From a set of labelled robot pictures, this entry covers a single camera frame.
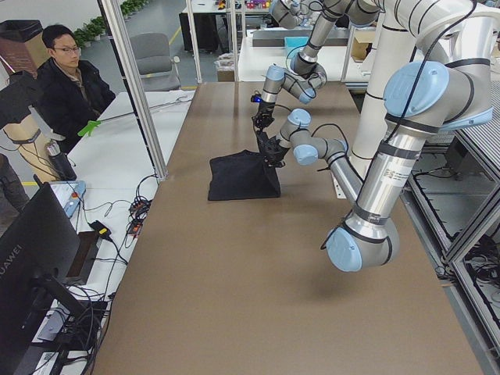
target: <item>yellow floor line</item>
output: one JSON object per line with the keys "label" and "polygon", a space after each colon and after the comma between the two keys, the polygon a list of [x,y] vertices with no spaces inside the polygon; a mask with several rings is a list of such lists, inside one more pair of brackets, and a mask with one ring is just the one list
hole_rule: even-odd
{"label": "yellow floor line", "polygon": [[173,33],[173,36],[169,41],[169,45],[172,45],[173,41],[175,40],[175,38],[177,38],[177,35],[179,35],[179,33],[180,33],[180,27],[175,31],[175,33]]}

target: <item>chair backrest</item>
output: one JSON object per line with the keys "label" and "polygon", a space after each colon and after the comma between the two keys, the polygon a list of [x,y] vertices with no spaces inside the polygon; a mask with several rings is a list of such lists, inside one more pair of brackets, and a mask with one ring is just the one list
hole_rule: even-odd
{"label": "chair backrest", "polygon": [[170,72],[169,38],[161,33],[144,33],[130,37],[140,74]]}

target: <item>green clip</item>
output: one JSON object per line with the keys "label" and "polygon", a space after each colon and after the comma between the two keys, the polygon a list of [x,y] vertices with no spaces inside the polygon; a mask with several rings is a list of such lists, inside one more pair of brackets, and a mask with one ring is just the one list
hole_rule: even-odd
{"label": "green clip", "polygon": [[99,125],[101,125],[101,121],[93,121],[93,120],[89,120],[87,125],[78,132],[78,135],[80,137],[83,137],[85,134],[88,134],[88,136],[90,137],[91,136],[91,133],[92,131],[98,127]]}

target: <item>blue box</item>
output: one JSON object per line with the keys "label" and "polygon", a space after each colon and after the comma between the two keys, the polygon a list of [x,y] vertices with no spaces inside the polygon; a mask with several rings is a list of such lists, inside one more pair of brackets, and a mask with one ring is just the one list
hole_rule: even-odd
{"label": "blue box", "polygon": [[292,59],[295,54],[307,44],[309,37],[284,37],[284,50],[287,58]]}

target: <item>bottle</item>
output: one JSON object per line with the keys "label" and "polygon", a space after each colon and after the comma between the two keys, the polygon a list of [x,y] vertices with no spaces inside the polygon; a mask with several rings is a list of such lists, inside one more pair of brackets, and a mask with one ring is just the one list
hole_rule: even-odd
{"label": "bottle", "polygon": [[75,181],[77,175],[71,166],[68,156],[61,152],[59,145],[53,139],[45,146],[48,159],[52,163],[54,170],[59,175],[61,181]]}

